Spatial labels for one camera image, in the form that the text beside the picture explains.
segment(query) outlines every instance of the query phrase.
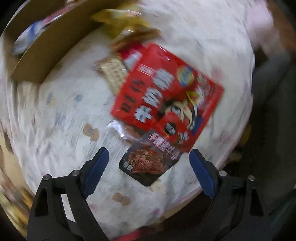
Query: cracker package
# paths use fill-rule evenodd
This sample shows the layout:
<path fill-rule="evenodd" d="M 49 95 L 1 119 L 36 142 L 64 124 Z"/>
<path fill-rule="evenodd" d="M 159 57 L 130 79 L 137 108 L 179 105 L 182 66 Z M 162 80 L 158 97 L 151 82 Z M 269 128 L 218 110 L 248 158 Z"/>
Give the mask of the cracker package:
<path fill-rule="evenodd" d="M 97 71 L 102 73 L 107 81 L 111 92 L 117 95 L 125 82 L 127 71 L 116 57 L 105 58 L 95 63 Z"/>

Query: food image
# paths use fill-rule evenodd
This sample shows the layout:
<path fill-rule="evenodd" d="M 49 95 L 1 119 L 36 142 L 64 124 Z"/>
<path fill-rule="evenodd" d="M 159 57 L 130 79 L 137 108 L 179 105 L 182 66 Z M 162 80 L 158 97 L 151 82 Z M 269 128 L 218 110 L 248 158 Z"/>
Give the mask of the food image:
<path fill-rule="evenodd" d="M 152 149 L 134 150 L 128 157 L 128 163 L 133 166 L 131 173 L 163 174 L 166 165 L 163 163 L 165 155 Z"/>

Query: cartoon character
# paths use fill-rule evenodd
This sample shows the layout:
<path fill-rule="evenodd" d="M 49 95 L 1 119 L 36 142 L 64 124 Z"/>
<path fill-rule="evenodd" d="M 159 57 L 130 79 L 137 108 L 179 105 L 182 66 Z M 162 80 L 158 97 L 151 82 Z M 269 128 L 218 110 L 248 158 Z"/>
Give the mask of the cartoon character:
<path fill-rule="evenodd" d="M 197 117 L 197 107 L 192 106 L 188 103 L 188 100 L 184 100 L 183 102 L 175 101 L 172 105 L 170 105 L 165 113 L 174 112 L 181 121 L 187 126 L 189 130 L 192 130 L 195 125 L 195 117 Z"/>
<path fill-rule="evenodd" d="M 200 110 L 204 109 L 204 106 L 206 104 L 206 96 L 209 94 L 210 91 L 210 85 L 206 78 L 201 74 L 198 74 L 196 80 L 198 82 L 198 86 L 195 88 L 195 91 L 188 91 L 186 92 L 186 95 L 189 101 L 193 105 L 196 105 L 197 108 Z"/>

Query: snack bag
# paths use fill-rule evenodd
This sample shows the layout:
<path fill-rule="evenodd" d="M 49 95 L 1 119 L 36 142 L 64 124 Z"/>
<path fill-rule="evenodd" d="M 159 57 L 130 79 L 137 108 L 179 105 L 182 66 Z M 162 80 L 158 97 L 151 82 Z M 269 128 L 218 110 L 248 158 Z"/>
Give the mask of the snack bag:
<path fill-rule="evenodd" d="M 114 95 L 118 94 L 128 71 L 139 61 L 145 50 L 142 44 L 134 43 L 117 54 L 112 54 L 110 57 L 95 62 L 96 71 L 104 75 Z"/>
<path fill-rule="evenodd" d="M 132 1 L 120 5 L 117 9 L 97 12 L 91 18 L 105 24 L 107 35 L 112 38 L 112 51 L 117 51 L 134 41 L 155 38 L 160 34 L 158 29 L 151 28 L 141 17 L 140 6 Z"/>
<path fill-rule="evenodd" d="M 210 116 L 214 112 L 223 88 L 198 72 L 196 85 L 190 91 L 177 96 L 165 110 L 165 115 L 154 129 L 166 137 L 173 145 L 190 152 Z"/>
<path fill-rule="evenodd" d="M 123 155 L 119 169 L 148 187 L 175 165 L 181 154 L 178 148 L 151 130 Z"/>
<path fill-rule="evenodd" d="M 194 88 L 197 71 L 154 43 L 142 55 L 127 76 L 111 114 L 148 131 L 159 120 L 164 101 Z"/>

